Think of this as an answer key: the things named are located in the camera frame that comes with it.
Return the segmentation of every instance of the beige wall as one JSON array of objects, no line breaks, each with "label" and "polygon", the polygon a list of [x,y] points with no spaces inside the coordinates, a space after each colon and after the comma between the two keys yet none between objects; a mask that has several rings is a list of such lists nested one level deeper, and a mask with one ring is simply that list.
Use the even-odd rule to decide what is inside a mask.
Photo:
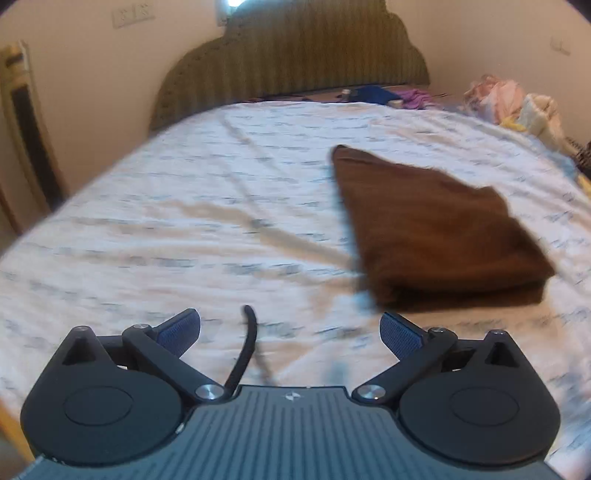
[{"label": "beige wall", "polygon": [[[553,95],[568,134],[591,138],[590,25],[564,0],[387,0],[424,53],[433,86],[464,92],[482,73]],[[43,115],[71,191],[147,136],[160,82],[183,53],[223,33],[215,0],[154,0],[156,19],[114,30],[131,0],[19,0],[0,45],[31,49]],[[568,39],[572,54],[550,50]]]},{"label": "beige wall", "polygon": [[132,0],[19,0],[0,18],[0,45],[30,47],[56,157],[75,192],[147,136],[160,83],[190,48],[223,34],[215,0],[154,0],[155,20],[114,30]]},{"label": "beige wall", "polygon": [[[387,0],[423,52],[435,90],[484,73],[555,97],[567,135],[591,140],[591,25],[565,0]],[[571,55],[550,48],[567,40]]]}]

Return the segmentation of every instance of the round joint cover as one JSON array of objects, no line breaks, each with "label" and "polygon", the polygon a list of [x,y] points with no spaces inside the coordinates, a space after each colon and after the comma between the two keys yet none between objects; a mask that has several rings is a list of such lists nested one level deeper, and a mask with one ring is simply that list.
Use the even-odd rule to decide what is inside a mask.
[{"label": "round joint cover", "polygon": [[400,399],[400,421],[436,454],[501,467],[545,455],[560,415],[539,379],[491,367],[447,372],[412,385]]},{"label": "round joint cover", "polygon": [[509,394],[482,387],[454,393],[450,407],[460,420],[481,427],[503,425],[519,412],[519,405]]},{"label": "round joint cover", "polygon": [[133,399],[119,388],[87,387],[66,399],[64,412],[80,425],[110,425],[122,420],[133,404]]},{"label": "round joint cover", "polygon": [[27,440],[38,453],[69,465],[142,457],[172,438],[182,419],[173,387],[115,365],[70,365],[33,390],[21,413]]}]

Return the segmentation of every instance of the folded towel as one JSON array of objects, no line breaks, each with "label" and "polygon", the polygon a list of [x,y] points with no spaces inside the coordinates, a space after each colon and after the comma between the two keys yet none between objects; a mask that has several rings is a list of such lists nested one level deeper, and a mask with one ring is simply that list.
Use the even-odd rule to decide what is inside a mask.
[{"label": "folded towel", "polygon": [[554,269],[493,188],[342,145],[332,161],[380,305],[434,310],[541,301]]}]

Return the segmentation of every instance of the white bedsheet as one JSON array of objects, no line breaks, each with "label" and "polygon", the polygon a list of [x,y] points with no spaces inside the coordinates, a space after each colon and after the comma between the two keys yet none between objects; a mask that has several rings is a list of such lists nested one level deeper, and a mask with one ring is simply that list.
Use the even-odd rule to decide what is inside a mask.
[{"label": "white bedsheet", "polygon": [[[0,398],[16,417],[75,325],[115,335],[187,307],[184,356],[222,382],[242,346],[241,305],[282,385],[349,389],[395,358],[356,289],[355,248],[332,178],[337,144],[493,185],[556,264],[541,305],[414,314],[460,337],[505,328],[563,424],[549,462],[569,480],[591,449],[591,204],[526,137],[445,112],[259,103],[194,116],[122,160],[0,261]],[[243,379],[260,383],[254,362]]]}]

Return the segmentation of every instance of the blue gripper pad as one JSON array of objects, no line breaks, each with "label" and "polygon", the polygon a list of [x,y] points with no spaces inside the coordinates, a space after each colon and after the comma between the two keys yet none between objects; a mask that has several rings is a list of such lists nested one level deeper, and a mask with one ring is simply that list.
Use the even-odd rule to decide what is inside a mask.
[{"label": "blue gripper pad", "polygon": [[195,309],[187,309],[154,329],[156,342],[180,357],[199,338],[201,319]]},{"label": "blue gripper pad", "polygon": [[426,332],[397,313],[384,313],[379,336],[398,360],[408,357],[425,344]]}]

